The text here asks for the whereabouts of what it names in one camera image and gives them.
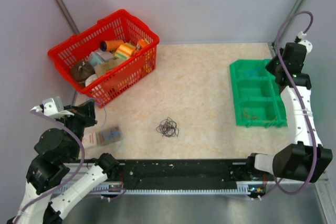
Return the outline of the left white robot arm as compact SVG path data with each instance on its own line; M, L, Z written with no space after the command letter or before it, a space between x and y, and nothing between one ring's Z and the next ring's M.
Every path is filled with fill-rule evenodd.
M8 223L62 223L73 207L106 180L119 174L119 162L109 153L94 159L91 168L62 195L52 198L68 184L85 162L82 144L85 128L96 125L93 99L64 106L60 97L48 98L30 113L50 121L34 146L37 156L26 175L25 194L19 211Z

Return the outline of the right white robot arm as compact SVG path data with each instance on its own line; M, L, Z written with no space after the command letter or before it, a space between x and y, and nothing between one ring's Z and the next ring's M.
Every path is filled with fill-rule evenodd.
M308 179L315 183L332 161L332 151L322 146L314 125L310 77L302 72L311 50L312 43L305 39L288 42L280 50L281 56L266 65L266 70L275 76L285 107L289 144L275 155L248 156L245 174L252 180L269 173L278 178L302 182Z

